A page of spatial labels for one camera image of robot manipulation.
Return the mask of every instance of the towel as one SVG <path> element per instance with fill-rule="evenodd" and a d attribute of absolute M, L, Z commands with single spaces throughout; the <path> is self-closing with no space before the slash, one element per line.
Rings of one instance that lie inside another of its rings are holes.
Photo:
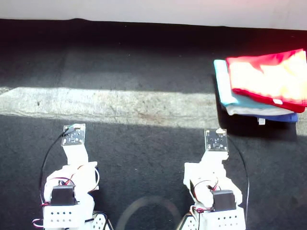
<path fill-rule="evenodd" d="M 220 102 L 226 108 L 229 115 L 284 115 L 293 113 L 293 111 L 259 103 L 247 96 L 233 93 L 231 91 L 226 61 L 215 60 L 214 68 Z"/>
<path fill-rule="evenodd" d="M 233 92 L 298 113 L 307 107 L 307 63 L 303 49 L 228 57 L 226 61 Z"/>

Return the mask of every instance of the label tag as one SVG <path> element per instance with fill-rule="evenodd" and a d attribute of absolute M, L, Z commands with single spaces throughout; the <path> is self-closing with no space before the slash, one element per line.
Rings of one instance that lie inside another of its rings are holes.
<path fill-rule="evenodd" d="M 258 124 L 259 124 L 260 126 L 265 125 L 265 119 L 264 119 L 264 118 L 258 118 Z"/>

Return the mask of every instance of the gray carpet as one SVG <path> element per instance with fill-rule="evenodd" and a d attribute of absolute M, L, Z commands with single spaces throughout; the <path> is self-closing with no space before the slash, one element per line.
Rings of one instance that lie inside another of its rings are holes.
<path fill-rule="evenodd" d="M 192 204 L 184 162 L 201 159 L 205 127 L 222 126 L 247 161 L 248 229 L 306 229 L 306 114 L 296 125 L 261 127 L 228 116 L 216 103 L 213 60 L 307 48 L 307 32 L 82 20 L 0 20 L 0 28 L 1 229 L 31 229 L 42 217 L 43 157 L 62 126 L 75 122 L 86 123 L 89 159 L 99 165 L 95 208 L 113 225 L 143 196 L 167 198 L 184 215 Z M 65 162 L 57 144 L 46 175 Z M 225 167 L 245 198 L 234 146 Z M 126 226 L 174 228 L 155 205 Z"/>

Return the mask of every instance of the dark carpet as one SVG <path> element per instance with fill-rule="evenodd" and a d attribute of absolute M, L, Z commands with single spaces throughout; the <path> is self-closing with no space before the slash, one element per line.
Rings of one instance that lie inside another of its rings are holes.
<path fill-rule="evenodd" d="M 157 83 L 154 78 L 142 82 L 143 91 L 214 92 L 213 60 L 226 56 L 257 55 L 296 48 L 307 48 L 307 32 L 200 27 L 138 23 L 102 23 L 72 20 L 8 21 L 0 20 L 0 48 L 11 59 L 0 63 L 8 72 L 14 65 L 14 54 L 24 50 L 46 52 L 40 61 L 50 64 L 48 73 L 54 78 L 38 76 L 28 81 L 10 76 L 1 79 L 6 87 L 58 87 L 57 67 L 61 62 L 50 61 L 53 52 L 65 54 L 69 46 L 108 47 L 113 51 L 124 47 L 145 49 L 148 56 L 177 52 L 185 56 L 205 58 L 187 68 L 199 69 L 196 76 L 204 85 L 193 84 L 171 71 L 169 84 Z M 91 55 L 87 62 L 95 62 Z M 110 65 L 124 61 L 106 60 Z M 75 63 L 82 70 L 81 63 Z M 39 71 L 28 67 L 25 71 Z M 122 87 L 117 90 L 135 90 Z M 68 81 L 66 87 L 95 89 L 87 79 L 78 83 Z M 232 139 L 244 153 L 250 175 L 249 230 L 305 230 L 307 225 L 307 132 L 296 135 L 295 125 L 269 122 L 255 126 L 251 118 L 229 117 L 217 105 L 220 125 L 228 128 Z M 75 120 L 50 120 L 20 116 L 0 116 L 0 228 L 5 230 L 32 229 L 31 221 L 42 217 L 39 206 L 38 177 L 46 150 L 60 133 L 64 124 Z M 86 148 L 89 159 L 98 161 L 100 190 L 94 193 L 96 209 L 105 211 L 115 226 L 121 213 L 143 196 L 161 196 L 173 202 L 184 215 L 192 199 L 182 184 L 184 162 L 198 162 L 204 151 L 203 129 L 180 127 L 135 126 L 87 122 Z M 46 175 L 66 163 L 60 144 L 56 145 L 47 162 Z M 246 195 L 244 169 L 236 149 L 230 145 L 230 157 L 225 162 L 228 176 Z M 130 219 L 128 230 L 174 229 L 171 214 L 163 207 L 149 206 L 138 210 Z"/>

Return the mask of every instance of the fabric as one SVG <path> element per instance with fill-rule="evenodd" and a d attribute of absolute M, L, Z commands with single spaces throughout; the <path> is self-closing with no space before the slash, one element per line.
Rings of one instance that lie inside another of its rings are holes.
<path fill-rule="evenodd" d="M 257 118 L 264 118 L 266 120 L 280 121 L 280 122 L 297 122 L 298 121 L 297 113 L 285 114 L 285 115 L 279 115 L 279 116 L 260 116 L 260 115 L 247 115 L 247 116 L 254 116 Z"/>
<path fill-rule="evenodd" d="M 213 64 L 216 73 L 220 102 L 227 109 L 229 115 L 284 115 L 293 113 L 293 111 L 269 104 L 259 103 L 246 96 L 233 93 L 231 91 L 226 61 L 215 60 Z"/>
<path fill-rule="evenodd" d="M 286 115 L 293 114 L 292 111 L 287 109 L 282 109 L 279 107 L 270 109 L 259 109 L 259 108 L 248 108 L 236 105 L 229 105 L 225 107 L 229 115 L 239 114 L 239 115 L 259 115 L 259 116 L 276 116 L 276 115 Z"/>
<path fill-rule="evenodd" d="M 304 50 L 257 57 L 228 57 L 226 61 L 233 92 L 298 113 L 307 107 Z"/>

